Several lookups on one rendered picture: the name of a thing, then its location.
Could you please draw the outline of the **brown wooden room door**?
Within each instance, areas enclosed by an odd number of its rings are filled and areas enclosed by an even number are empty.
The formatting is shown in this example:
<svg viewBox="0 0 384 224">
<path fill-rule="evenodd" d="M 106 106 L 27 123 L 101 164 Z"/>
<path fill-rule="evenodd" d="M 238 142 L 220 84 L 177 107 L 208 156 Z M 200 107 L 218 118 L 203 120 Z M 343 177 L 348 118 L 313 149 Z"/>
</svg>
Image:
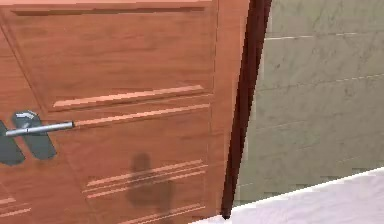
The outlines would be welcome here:
<svg viewBox="0 0 384 224">
<path fill-rule="evenodd" d="M 218 215 L 250 0 L 0 0 L 0 120 L 56 155 L 0 163 L 0 224 Z"/>
</svg>

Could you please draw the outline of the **dark red door frame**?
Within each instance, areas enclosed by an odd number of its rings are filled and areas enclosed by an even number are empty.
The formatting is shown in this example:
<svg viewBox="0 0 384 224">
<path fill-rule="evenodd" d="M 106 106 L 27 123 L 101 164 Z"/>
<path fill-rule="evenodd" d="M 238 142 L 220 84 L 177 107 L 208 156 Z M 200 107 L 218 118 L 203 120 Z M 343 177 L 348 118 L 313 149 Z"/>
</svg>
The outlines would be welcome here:
<svg viewBox="0 0 384 224">
<path fill-rule="evenodd" d="M 272 0 L 250 0 L 220 215 L 231 216 Z"/>
</svg>

